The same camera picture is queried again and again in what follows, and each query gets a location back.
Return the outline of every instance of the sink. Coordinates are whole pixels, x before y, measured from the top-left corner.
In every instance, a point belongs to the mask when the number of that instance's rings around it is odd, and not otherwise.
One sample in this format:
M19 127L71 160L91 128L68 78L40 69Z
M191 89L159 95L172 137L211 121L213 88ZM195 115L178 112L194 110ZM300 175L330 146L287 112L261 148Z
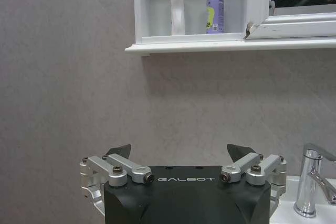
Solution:
M293 205L298 193L299 179L297 176L287 176L287 192L280 197L277 210L270 218L271 224L336 224L336 206L330 206L324 199L324 194L319 186L316 190L316 213L314 218L305 218L298 215ZM328 179L336 186L336 179Z

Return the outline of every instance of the cabinet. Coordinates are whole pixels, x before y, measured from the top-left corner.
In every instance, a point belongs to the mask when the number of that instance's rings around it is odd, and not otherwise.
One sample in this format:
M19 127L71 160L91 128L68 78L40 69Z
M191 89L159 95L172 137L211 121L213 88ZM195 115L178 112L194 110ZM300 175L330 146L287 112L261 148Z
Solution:
M336 47L336 10L269 17L269 0L224 1L224 34L205 34L206 0L185 0L186 35L170 36L170 0L134 0L135 44L126 51L148 55Z

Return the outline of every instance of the faucet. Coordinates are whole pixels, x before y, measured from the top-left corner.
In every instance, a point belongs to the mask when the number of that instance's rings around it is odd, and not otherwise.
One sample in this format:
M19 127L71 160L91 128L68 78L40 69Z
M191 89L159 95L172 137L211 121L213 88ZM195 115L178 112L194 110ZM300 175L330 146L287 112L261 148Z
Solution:
M321 187L327 202L336 206L336 188L320 175L323 157L336 162L336 156L325 149L314 144L304 146L298 197L294 204L295 212L304 217L316 216L316 184Z

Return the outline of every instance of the faucet handle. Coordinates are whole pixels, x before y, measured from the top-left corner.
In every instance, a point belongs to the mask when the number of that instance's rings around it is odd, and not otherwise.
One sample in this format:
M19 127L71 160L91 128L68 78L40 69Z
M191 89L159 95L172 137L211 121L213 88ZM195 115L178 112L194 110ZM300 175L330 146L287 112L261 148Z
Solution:
M331 162L336 162L336 156L325 150L324 148L315 144L305 144L303 147L303 155L306 156L307 151L316 151L319 155L325 157Z
M308 173L315 182L321 187L322 192L330 205L336 206L336 188L333 187L325 178L323 178L316 170Z

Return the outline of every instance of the spray bottle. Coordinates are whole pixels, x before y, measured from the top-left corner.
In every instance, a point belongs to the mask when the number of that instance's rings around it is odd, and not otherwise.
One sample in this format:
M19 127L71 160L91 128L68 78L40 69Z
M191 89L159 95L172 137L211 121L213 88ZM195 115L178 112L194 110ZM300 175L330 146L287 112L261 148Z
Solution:
M206 11L208 13L206 33L224 33L224 0L207 0L206 5Z

